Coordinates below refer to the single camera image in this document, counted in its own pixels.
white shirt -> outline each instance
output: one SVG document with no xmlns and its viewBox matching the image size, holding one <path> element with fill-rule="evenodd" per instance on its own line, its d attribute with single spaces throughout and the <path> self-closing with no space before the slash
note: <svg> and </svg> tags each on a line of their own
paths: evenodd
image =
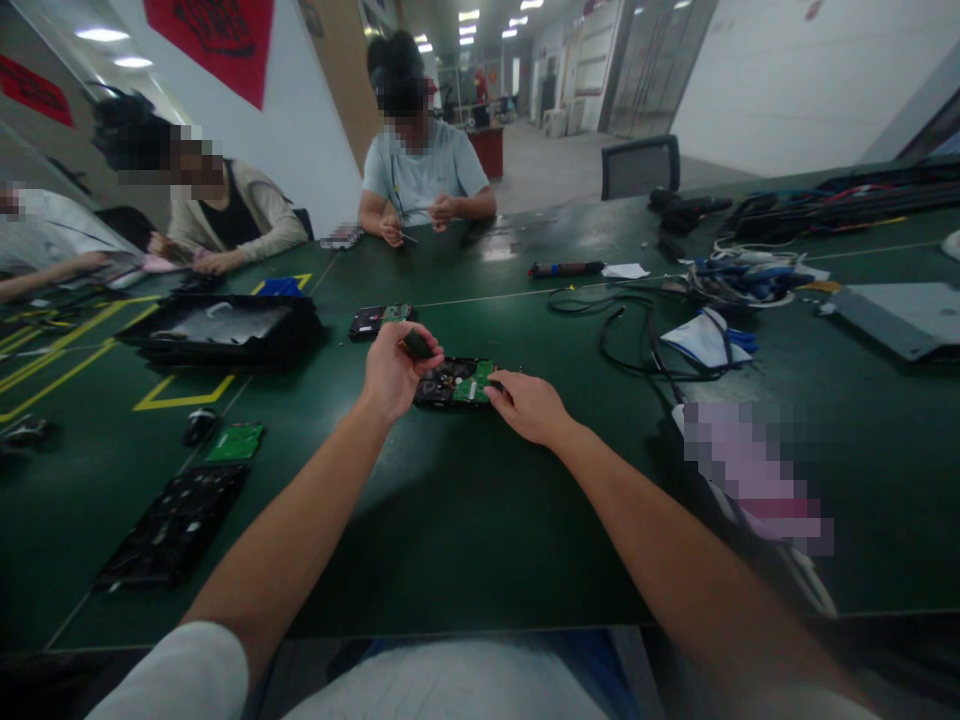
<svg viewBox="0 0 960 720">
<path fill-rule="evenodd" d="M 20 212 L 0 213 L 0 272 L 26 275 L 86 252 L 109 253 L 115 277 L 143 264 L 144 253 L 117 235 L 100 218 L 62 195 L 18 189 Z"/>
<path fill-rule="evenodd" d="M 236 720 L 248 670 L 226 628 L 195 622 L 167 635 L 88 720 Z M 799 688 L 763 698 L 752 718 L 878 720 L 845 698 Z M 571 668 L 537 641 L 474 638 L 377 655 L 310 696 L 287 720 L 315 718 L 611 720 Z"/>
<path fill-rule="evenodd" d="M 427 209 L 440 193 L 469 198 L 489 184 L 467 134 L 438 120 L 430 120 L 427 148 L 416 155 L 384 129 L 363 166 L 363 189 L 389 200 L 407 226 L 430 224 Z"/>
</svg>

person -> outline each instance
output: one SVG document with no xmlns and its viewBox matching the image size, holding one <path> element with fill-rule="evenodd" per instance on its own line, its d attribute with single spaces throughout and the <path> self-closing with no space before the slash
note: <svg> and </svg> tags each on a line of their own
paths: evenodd
<svg viewBox="0 0 960 720">
<path fill-rule="evenodd" d="M 50 285 L 117 279 L 137 270 L 143 258 L 73 200 L 0 182 L 0 303 Z"/>
<path fill-rule="evenodd" d="M 469 138 L 430 117 L 430 86 L 410 34 L 375 39 L 367 50 L 367 72 L 386 127 L 370 143 L 364 163 L 363 229 L 401 247 L 403 227 L 432 224 L 443 232 L 456 218 L 496 215 L 497 198 Z"/>
<path fill-rule="evenodd" d="M 430 359 L 414 361 L 401 349 L 411 330 L 431 348 Z M 384 325 L 353 408 L 227 552 L 179 626 L 89 718 L 240 716 L 330 561 L 391 428 L 419 379 L 442 360 L 443 348 L 422 325 Z M 737 716 L 876 717 L 854 681 L 748 566 L 577 423 L 549 383 L 507 371 L 490 378 L 503 386 L 484 390 L 493 407 L 566 465 L 651 612 Z M 572 663 L 524 637 L 396 647 L 364 660 L 287 717 L 616 717 Z"/>
<path fill-rule="evenodd" d="M 172 186 L 170 226 L 148 251 L 222 275 L 307 241 L 303 224 L 279 187 L 256 168 L 210 152 L 186 128 L 153 114 L 139 93 L 95 108 L 96 145 L 127 182 Z"/>
</svg>

gray metal panel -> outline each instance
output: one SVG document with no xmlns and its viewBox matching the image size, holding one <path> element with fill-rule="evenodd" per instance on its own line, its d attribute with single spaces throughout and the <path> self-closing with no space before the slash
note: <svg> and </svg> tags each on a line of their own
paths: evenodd
<svg viewBox="0 0 960 720">
<path fill-rule="evenodd" d="M 843 317 L 911 362 L 942 345 L 960 344 L 960 292 L 946 283 L 851 285 L 834 295 L 833 303 Z"/>
</svg>

dark hair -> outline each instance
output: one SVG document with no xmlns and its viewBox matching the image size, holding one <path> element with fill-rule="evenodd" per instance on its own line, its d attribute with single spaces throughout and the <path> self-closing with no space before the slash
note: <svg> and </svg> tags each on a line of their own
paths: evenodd
<svg viewBox="0 0 960 720">
<path fill-rule="evenodd" d="M 378 37 L 367 48 L 367 73 L 377 105 L 388 117 L 414 117 L 426 105 L 427 81 L 423 58 L 405 30 L 389 40 Z"/>
<path fill-rule="evenodd" d="M 107 164 L 119 172 L 168 167 L 179 128 L 154 115 L 153 103 L 139 92 L 127 95 L 109 85 L 103 87 L 115 97 L 94 105 L 96 127 L 92 142 Z"/>
</svg>

hand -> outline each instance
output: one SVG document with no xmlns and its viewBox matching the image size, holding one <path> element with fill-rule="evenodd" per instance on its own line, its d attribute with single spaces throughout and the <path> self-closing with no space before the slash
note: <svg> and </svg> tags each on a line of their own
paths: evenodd
<svg viewBox="0 0 960 720">
<path fill-rule="evenodd" d="M 170 254 L 173 252 L 173 240 L 154 231 L 150 233 L 150 244 L 147 245 L 147 252 L 169 260 Z"/>
<path fill-rule="evenodd" d="M 414 360 L 400 347 L 400 341 L 411 330 L 416 330 L 427 341 L 433 350 L 432 358 Z M 423 325 L 412 322 L 384 323 L 367 353 L 367 379 L 360 402 L 372 405 L 379 416 L 392 423 L 410 408 L 417 383 L 424 373 L 442 362 L 443 348 Z"/>
<path fill-rule="evenodd" d="M 427 210 L 430 219 L 433 220 L 433 229 L 436 232 L 443 232 L 447 229 L 450 221 L 457 216 L 458 198 L 452 198 L 446 193 L 437 195 L 433 205 Z"/>
<path fill-rule="evenodd" d="M 396 215 L 384 215 L 380 221 L 380 236 L 387 241 L 390 247 L 403 245 L 403 235 L 400 234 L 400 218 Z"/>
<path fill-rule="evenodd" d="M 193 263 L 195 272 L 203 275 L 226 275 L 247 264 L 247 258 L 239 248 L 225 253 L 210 253 Z"/>
<path fill-rule="evenodd" d="M 552 450 L 576 427 L 560 395 L 546 380 L 507 370 L 490 373 L 490 379 L 503 385 L 504 392 L 486 387 L 484 393 L 507 424 L 526 440 Z"/>
</svg>

